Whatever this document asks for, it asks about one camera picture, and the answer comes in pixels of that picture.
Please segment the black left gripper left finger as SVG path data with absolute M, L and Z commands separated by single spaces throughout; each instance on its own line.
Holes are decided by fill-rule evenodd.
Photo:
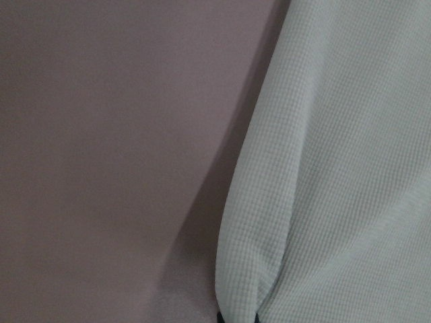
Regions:
M 221 312 L 217 313 L 217 323 L 225 323 L 225 320 Z

